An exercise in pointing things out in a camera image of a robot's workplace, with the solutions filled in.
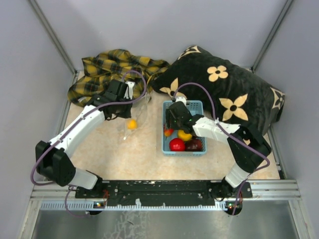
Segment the light blue plastic basket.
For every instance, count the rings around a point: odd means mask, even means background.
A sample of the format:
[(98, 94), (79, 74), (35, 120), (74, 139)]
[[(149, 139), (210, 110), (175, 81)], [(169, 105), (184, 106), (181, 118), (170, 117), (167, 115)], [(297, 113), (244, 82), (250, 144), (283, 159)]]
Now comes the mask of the light blue plastic basket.
[[(162, 104), (162, 129), (164, 130), (166, 124), (166, 110), (172, 105), (172, 101), (164, 101)], [(186, 107), (190, 111), (192, 115), (204, 114), (203, 104), (198, 100), (190, 100), (186, 101)], [(169, 147), (169, 143), (177, 138), (177, 130), (175, 130), (172, 135), (166, 137), (164, 131), (161, 133), (161, 149), (165, 156), (178, 156), (178, 157), (186, 157), (186, 156), (202, 156), (207, 153), (207, 140), (204, 137), (196, 137), (201, 140), (202, 148), (201, 151), (171, 151)]]

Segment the red wax apple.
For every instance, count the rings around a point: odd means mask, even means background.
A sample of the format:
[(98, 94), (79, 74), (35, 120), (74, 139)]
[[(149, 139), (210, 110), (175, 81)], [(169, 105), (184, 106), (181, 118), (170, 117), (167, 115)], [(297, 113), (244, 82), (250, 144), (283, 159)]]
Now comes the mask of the red wax apple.
[(173, 134), (174, 130), (172, 128), (165, 128), (163, 134), (165, 137), (170, 137)]

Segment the clear zip top bag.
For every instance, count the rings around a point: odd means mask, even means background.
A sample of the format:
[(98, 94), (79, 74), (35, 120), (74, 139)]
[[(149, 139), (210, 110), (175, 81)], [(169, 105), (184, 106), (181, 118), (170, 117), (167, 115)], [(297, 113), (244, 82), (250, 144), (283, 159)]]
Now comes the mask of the clear zip top bag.
[[(145, 122), (147, 121), (148, 117), (148, 103), (151, 100), (150, 93), (146, 93), (138, 102), (133, 103), (131, 108), (131, 118), (125, 120), (125, 127), (124, 127), (124, 140), (128, 139), (128, 137), (137, 132), (138, 130), (142, 129)], [(127, 129), (127, 121), (130, 119), (135, 119), (138, 123), (138, 128), (134, 130)]]

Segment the small yellow fruit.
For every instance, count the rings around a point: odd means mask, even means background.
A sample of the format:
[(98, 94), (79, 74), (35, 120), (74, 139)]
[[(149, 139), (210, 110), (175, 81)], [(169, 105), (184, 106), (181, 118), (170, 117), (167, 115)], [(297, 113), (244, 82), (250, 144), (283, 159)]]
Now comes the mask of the small yellow fruit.
[(134, 130), (138, 128), (138, 123), (135, 119), (130, 119), (127, 121), (126, 126), (127, 126), (127, 129)]

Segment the black floral pillow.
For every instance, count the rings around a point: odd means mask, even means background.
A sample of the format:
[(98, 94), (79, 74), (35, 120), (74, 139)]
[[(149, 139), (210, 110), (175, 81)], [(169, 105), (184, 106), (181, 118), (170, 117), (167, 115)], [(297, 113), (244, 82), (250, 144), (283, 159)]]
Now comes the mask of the black floral pillow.
[(259, 76), (200, 46), (191, 45), (150, 86), (170, 97), (199, 100), (204, 110), (229, 124), (251, 123), (261, 134), (279, 121), (285, 94)]

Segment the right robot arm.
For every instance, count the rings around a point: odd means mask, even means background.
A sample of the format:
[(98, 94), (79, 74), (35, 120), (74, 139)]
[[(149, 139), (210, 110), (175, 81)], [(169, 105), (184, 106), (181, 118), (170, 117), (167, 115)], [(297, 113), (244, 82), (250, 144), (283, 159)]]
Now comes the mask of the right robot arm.
[(271, 153), (271, 147), (251, 124), (228, 124), (201, 114), (191, 114), (183, 102), (172, 103), (165, 111), (165, 125), (196, 137), (210, 138), (230, 147), (234, 165), (217, 186), (220, 197), (234, 197), (244, 181)]

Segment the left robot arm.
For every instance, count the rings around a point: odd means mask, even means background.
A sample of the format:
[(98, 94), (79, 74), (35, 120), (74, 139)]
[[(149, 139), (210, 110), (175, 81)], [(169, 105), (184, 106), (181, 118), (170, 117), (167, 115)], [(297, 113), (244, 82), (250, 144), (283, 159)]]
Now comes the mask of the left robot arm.
[(97, 126), (117, 117), (130, 118), (134, 82), (112, 80), (107, 89), (94, 95), (81, 114), (59, 135), (49, 142), (40, 141), (35, 147), (36, 172), (59, 186), (86, 189), (94, 198), (104, 191), (98, 176), (76, 168), (71, 157), (81, 142)]

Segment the orange yellow fruit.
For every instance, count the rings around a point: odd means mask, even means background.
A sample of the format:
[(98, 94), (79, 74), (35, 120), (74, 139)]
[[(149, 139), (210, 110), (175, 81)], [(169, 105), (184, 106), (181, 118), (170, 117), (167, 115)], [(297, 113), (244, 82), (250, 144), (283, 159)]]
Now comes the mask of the orange yellow fruit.
[(177, 131), (177, 137), (183, 140), (184, 142), (190, 141), (192, 139), (192, 134), (190, 133), (185, 133), (183, 130), (178, 130)]

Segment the yellow plaid shirt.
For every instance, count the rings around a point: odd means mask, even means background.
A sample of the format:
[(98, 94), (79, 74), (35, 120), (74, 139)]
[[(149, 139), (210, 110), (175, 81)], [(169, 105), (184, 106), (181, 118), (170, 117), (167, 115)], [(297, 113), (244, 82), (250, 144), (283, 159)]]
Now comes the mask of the yellow plaid shirt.
[(134, 98), (144, 90), (142, 77), (145, 78), (147, 91), (150, 83), (164, 73), (170, 64), (165, 60), (154, 60), (146, 56), (136, 56), (128, 50), (115, 49), (102, 52), (95, 57), (82, 58), (84, 76), (77, 80), (68, 90), (68, 100), (84, 107), (92, 96), (107, 89), (111, 80), (135, 82)]

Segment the large dark red fruit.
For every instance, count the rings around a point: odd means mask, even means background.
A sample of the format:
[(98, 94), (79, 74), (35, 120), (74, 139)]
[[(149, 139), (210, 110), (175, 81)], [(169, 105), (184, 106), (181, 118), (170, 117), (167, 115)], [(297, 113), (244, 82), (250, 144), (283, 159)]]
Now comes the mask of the large dark red fruit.
[(202, 151), (202, 142), (199, 138), (193, 138), (185, 143), (185, 151)]

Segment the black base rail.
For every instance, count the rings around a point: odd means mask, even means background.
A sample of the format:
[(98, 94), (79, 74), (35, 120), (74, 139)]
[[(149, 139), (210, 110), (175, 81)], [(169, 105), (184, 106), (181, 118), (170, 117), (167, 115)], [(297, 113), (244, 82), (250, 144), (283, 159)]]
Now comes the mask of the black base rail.
[(93, 189), (78, 187), (76, 199), (102, 199), (108, 206), (214, 206), (216, 199), (251, 198), (248, 182), (236, 188), (222, 180), (110, 180)]

